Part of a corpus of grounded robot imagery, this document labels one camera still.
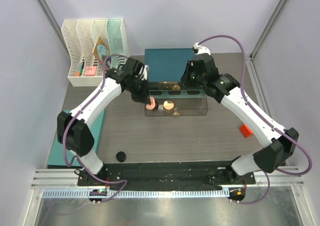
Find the gold round compact jar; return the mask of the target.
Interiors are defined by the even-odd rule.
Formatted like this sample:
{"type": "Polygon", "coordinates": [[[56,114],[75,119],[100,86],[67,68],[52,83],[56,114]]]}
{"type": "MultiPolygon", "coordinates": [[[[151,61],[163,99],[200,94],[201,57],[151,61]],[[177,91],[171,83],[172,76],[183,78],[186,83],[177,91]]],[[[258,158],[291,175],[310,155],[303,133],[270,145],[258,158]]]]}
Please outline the gold round compact jar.
{"type": "Polygon", "coordinates": [[[164,110],[166,110],[166,111],[171,111],[171,110],[173,110],[174,106],[175,106],[175,104],[174,104],[172,101],[170,101],[170,100],[166,100],[166,101],[163,103],[163,108],[164,108],[164,110]]]}

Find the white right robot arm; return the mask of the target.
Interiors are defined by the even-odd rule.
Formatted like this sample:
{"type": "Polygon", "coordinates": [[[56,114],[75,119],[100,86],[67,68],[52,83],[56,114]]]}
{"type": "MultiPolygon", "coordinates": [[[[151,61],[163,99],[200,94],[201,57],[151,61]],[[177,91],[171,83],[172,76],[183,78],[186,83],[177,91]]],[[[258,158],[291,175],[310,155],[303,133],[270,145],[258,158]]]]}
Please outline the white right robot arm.
{"type": "Polygon", "coordinates": [[[251,99],[242,95],[240,83],[230,74],[219,74],[214,59],[207,53],[193,57],[186,64],[181,81],[188,87],[200,87],[206,95],[229,109],[249,127],[258,139],[262,149],[233,160],[231,168],[226,170],[226,179],[233,184],[243,179],[244,175],[262,170],[272,173],[277,167],[293,155],[296,146],[288,138],[297,140],[296,129],[286,130],[278,123],[269,126],[263,121],[272,119],[251,99]]]}

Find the clear acrylic drawer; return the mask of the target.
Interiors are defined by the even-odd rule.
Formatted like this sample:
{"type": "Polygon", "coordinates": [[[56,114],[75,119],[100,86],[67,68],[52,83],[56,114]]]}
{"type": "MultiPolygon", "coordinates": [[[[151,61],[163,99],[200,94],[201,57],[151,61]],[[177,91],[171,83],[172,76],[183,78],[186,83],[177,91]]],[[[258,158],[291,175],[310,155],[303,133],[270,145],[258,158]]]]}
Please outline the clear acrylic drawer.
{"type": "Polygon", "coordinates": [[[147,117],[157,116],[205,116],[208,112],[207,96],[203,90],[150,91],[156,101],[154,110],[145,109],[147,117]],[[171,111],[163,108],[163,103],[170,100],[174,103],[171,111]]]}
{"type": "Polygon", "coordinates": [[[178,90],[201,90],[200,87],[185,86],[180,81],[149,82],[150,91],[178,91],[178,90]]]}

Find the black round lid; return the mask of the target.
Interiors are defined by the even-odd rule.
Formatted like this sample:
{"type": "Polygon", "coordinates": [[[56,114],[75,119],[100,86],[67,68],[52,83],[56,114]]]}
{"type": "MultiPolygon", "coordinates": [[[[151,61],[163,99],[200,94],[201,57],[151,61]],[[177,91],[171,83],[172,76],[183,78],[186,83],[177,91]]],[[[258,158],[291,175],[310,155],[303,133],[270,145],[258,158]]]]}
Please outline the black round lid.
{"type": "Polygon", "coordinates": [[[116,159],[117,159],[117,161],[119,161],[120,163],[123,163],[123,162],[126,161],[127,155],[125,154],[125,152],[119,151],[119,152],[117,152],[117,154],[116,154],[116,159]]]}

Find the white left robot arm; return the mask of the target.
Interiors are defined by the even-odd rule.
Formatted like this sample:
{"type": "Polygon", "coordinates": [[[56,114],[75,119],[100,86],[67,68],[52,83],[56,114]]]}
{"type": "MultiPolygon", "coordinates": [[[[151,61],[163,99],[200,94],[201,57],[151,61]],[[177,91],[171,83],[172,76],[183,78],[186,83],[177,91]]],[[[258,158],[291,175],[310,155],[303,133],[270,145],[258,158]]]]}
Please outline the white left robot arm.
{"type": "Polygon", "coordinates": [[[84,167],[89,180],[100,186],[107,178],[102,170],[103,162],[94,150],[94,137],[91,127],[99,114],[124,91],[131,93],[133,101],[150,104],[148,70],[140,61],[128,57],[125,63],[116,68],[106,69],[97,88],[69,113],[62,111],[57,116],[57,140],[62,145],[63,158],[67,166],[67,151],[84,167]]]}

